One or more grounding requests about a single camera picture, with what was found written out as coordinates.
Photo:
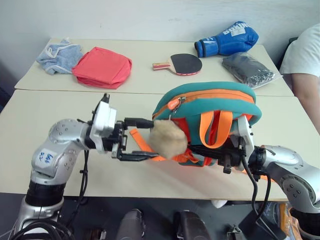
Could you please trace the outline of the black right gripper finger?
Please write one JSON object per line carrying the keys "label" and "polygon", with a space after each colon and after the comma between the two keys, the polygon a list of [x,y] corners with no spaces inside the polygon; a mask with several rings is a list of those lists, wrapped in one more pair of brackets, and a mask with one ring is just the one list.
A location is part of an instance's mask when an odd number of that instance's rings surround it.
{"label": "black right gripper finger", "polygon": [[218,158],[219,152],[215,149],[207,148],[203,145],[189,145],[188,149],[197,155],[201,155],[203,157],[208,158]]}

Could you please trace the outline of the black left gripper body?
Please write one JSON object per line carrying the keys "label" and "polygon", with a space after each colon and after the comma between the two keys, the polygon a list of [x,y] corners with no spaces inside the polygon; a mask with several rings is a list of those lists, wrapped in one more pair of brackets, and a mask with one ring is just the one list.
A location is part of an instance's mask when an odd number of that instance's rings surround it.
{"label": "black left gripper body", "polygon": [[126,121],[117,120],[112,133],[103,138],[105,152],[110,152],[113,159],[129,160],[130,156],[123,153],[126,150],[127,138],[125,131],[128,129]]}

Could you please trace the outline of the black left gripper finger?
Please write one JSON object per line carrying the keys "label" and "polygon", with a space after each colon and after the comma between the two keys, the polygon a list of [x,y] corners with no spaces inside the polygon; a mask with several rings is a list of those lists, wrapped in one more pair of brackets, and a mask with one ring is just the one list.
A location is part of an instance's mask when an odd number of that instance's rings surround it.
{"label": "black left gripper finger", "polygon": [[154,127],[154,122],[145,118],[126,117],[124,124],[127,127],[136,127],[138,129],[152,129]]}
{"label": "black left gripper finger", "polygon": [[140,162],[154,157],[158,157],[159,154],[155,152],[147,151],[132,151],[131,153],[119,153],[117,159],[123,162]]}

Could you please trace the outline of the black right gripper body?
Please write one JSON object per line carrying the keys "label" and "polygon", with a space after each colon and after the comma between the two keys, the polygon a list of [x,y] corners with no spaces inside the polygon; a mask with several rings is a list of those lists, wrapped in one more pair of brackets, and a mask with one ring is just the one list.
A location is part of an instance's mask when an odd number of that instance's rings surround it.
{"label": "black right gripper body", "polygon": [[223,173],[230,174],[232,168],[240,172],[244,170],[242,159],[245,155],[245,144],[242,137],[229,137],[218,151],[220,157],[217,163],[223,167]]}

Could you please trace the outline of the orange and teal backpack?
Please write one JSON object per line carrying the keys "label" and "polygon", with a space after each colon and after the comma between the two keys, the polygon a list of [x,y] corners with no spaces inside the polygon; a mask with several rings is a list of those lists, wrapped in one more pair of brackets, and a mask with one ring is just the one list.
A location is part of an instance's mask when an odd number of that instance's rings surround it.
{"label": "orange and teal backpack", "polygon": [[[231,136],[239,137],[238,118],[246,116],[250,126],[261,118],[254,91],[236,82],[195,82],[168,91],[152,113],[152,121],[171,120],[187,137],[187,149],[170,160],[182,166],[204,167],[218,164],[188,149],[202,145],[209,149],[221,147]],[[142,151],[156,153],[137,129],[130,131]]]}

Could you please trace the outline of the beige fluffy pompom charm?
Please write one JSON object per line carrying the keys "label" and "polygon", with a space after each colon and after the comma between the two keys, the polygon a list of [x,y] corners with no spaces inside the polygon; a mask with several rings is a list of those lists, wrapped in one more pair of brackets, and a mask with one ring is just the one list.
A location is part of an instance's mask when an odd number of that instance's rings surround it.
{"label": "beige fluffy pompom charm", "polygon": [[187,150],[186,134],[171,120],[155,120],[148,138],[149,146],[161,157],[170,160]]}

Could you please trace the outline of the white object under table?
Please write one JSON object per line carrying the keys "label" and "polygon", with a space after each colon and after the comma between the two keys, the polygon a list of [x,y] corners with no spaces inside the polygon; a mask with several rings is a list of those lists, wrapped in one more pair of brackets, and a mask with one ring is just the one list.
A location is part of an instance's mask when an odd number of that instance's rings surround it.
{"label": "white object under table", "polygon": [[221,207],[223,207],[224,205],[226,205],[226,203],[228,202],[228,200],[221,200],[221,199],[213,199],[211,200],[212,205],[217,208],[220,209]]}

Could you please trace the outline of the red fabric pouch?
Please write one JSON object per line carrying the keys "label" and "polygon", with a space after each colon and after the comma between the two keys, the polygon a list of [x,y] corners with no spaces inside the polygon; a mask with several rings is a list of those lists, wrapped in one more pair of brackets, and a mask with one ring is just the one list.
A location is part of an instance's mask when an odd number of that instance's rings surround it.
{"label": "red fabric pouch", "polygon": [[94,47],[72,68],[80,84],[115,90],[131,74],[132,60],[109,49]]}

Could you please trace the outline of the dark rounded shape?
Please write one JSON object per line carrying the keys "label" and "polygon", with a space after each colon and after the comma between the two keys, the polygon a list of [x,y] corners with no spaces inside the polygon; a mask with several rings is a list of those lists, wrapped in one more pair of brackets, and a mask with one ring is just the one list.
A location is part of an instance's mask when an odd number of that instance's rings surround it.
{"label": "dark rounded shape", "polygon": [[135,208],[122,218],[116,240],[144,240],[146,224],[141,210]]}
{"label": "dark rounded shape", "polygon": [[177,211],[173,215],[175,240],[212,240],[205,223],[194,212]]}

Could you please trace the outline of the black table tennis paddle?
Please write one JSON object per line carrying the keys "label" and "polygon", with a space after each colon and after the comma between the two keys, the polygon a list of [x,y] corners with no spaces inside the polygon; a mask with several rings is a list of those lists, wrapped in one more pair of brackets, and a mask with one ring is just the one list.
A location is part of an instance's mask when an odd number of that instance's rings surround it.
{"label": "black table tennis paddle", "polygon": [[169,70],[179,76],[191,76],[199,73],[202,69],[202,61],[195,55],[189,53],[178,53],[171,55],[165,62],[152,64],[152,69]]}

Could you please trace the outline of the black foot pedal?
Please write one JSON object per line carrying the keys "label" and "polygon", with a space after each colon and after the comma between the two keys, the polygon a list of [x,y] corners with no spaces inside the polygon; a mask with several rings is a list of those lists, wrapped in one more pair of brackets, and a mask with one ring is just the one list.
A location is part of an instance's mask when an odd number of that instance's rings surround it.
{"label": "black foot pedal", "polygon": [[287,235],[265,216],[256,220],[256,213],[252,210],[238,225],[247,240],[285,240]]}

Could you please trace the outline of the black item in plastic bag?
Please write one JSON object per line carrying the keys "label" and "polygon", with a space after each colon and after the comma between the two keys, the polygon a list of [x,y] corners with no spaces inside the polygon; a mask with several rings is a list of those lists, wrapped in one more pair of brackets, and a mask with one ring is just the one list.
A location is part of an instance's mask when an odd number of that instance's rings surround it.
{"label": "black item in plastic bag", "polygon": [[246,52],[224,57],[222,66],[240,83],[252,89],[260,88],[282,77]]}

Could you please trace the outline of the light blue towel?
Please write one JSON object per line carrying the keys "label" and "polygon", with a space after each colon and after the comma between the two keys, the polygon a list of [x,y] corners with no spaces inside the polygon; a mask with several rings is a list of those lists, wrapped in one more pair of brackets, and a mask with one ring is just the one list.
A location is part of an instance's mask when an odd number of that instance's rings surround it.
{"label": "light blue towel", "polygon": [[35,61],[49,75],[72,74],[73,67],[82,57],[82,47],[64,38],[57,43],[48,43]]}

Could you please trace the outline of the blue boxing glove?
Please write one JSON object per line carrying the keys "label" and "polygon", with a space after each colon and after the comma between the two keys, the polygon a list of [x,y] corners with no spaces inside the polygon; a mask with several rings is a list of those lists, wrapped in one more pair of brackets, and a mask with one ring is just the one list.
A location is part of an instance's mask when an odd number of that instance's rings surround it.
{"label": "blue boxing glove", "polygon": [[258,40],[259,35],[251,26],[244,21],[236,21],[219,34],[196,41],[194,48],[199,58],[229,56],[247,52]]}

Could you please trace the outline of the person in white shirt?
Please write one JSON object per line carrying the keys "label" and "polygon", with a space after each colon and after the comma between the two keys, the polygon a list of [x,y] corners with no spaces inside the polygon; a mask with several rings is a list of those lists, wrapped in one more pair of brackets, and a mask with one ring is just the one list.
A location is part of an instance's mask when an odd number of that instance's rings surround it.
{"label": "person in white shirt", "polygon": [[279,72],[320,135],[320,23],[288,45]]}

